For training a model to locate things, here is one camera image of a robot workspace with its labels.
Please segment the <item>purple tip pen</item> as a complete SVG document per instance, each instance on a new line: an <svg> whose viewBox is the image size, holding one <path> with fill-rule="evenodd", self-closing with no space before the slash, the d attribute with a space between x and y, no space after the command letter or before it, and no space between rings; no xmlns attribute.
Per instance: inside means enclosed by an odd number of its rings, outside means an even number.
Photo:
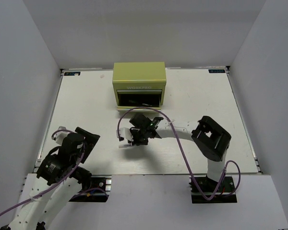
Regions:
<svg viewBox="0 0 288 230"><path fill-rule="evenodd" d="M122 149L122 148L128 148L128 147L131 147L131 144L121 144L119 145L119 148Z"/></svg>

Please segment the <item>toolbox drawer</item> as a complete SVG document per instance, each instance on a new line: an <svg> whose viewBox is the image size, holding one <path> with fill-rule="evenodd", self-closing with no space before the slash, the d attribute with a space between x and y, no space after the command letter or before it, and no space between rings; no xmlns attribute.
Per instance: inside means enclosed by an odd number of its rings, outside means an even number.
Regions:
<svg viewBox="0 0 288 230"><path fill-rule="evenodd" d="M161 94L162 90L117 90L117 94Z"/></svg>
<svg viewBox="0 0 288 230"><path fill-rule="evenodd" d="M129 105L127 104L128 100L138 101L139 104ZM159 108L161 105L161 94L118 94L118 109L148 107L142 105L142 103L153 105L152 108Z"/></svg>

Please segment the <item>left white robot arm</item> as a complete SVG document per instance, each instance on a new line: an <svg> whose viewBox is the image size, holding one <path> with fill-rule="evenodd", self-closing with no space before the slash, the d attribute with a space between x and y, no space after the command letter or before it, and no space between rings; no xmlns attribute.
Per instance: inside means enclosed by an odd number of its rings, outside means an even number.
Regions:
<svg viewBox="0 0 288 230"><path fill-rule="evenodd" d="M100 139L80 127L59 127L51 138L57 146L41 162L29 198L9 208L19 213L3 230L45 230L72 197L87 191L92 174L80 167Z"/></svg>

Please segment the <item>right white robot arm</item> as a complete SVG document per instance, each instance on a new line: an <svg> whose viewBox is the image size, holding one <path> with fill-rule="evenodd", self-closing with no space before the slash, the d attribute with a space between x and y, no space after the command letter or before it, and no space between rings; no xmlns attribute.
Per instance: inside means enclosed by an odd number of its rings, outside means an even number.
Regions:
<svg viewBox="0 0 288 230"><path fill-rule="evenodd" d="M213 191L220 190L224 184L221 176L225 167L226 153L231 134L209 116L197 122L174 122L166 118L150 119L143 114L134 115L129 122L132 145L147 145L149 139L179 138L192 141L207 158L207 185Z"/></svg>

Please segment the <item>green metal drawer toolbox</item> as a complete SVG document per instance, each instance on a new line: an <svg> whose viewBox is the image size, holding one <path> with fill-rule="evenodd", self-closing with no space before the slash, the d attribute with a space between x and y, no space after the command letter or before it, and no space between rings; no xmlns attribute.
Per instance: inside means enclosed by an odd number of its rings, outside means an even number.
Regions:
<svg viewBox="0 0 288 230"><path fill-rule="evenodd" d="M166 83L164 62L123 62L114 64L112 85L117 106L117 90L162 90L161 107L164 101Z"/></svg>

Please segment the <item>left corner blue label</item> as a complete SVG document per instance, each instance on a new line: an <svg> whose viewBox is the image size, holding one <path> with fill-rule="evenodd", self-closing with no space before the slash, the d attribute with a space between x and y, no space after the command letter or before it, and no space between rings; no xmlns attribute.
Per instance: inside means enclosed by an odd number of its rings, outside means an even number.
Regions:
<svg viewBox="0 0 288 230"><path fill-rule="evenodd" d="M64 76L80 76L80 72L64 72Z"/></svg>

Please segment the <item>corner blue label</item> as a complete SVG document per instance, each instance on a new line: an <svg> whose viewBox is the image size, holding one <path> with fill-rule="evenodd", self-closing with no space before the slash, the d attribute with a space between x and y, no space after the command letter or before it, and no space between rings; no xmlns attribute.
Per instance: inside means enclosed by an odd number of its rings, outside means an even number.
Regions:
<svg viewBox="0 0 288 230"><path fill-rule="evenodd" d="M224 69L209 69L209 73L226 73Z"/></svg>
<svg viewBox="0 0 288 230"><path fill-rule="evenodd" d="M80 76L80 72L64 72L64 76Z"/></svg>

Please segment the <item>right corner blue label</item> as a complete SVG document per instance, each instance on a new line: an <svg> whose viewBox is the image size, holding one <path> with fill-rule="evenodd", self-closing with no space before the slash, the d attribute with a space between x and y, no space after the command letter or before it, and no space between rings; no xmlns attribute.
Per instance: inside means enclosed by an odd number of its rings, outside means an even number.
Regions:
<svg viewBox="0 0 288 230"><path fill-rule="evenodd" d="M209 73L226 73L224 69L209 69Z"/></svg>

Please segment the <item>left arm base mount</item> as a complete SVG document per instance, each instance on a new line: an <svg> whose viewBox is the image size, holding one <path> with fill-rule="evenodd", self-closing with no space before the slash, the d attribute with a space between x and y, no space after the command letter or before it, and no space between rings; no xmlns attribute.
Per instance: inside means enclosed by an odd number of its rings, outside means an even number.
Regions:
<svg viewBox="0 0 288 230"><path fill-rule="evenodd" d="M110 195L112 176L93 175L91 183L74 195L70 202L105 203Z"/></svg>

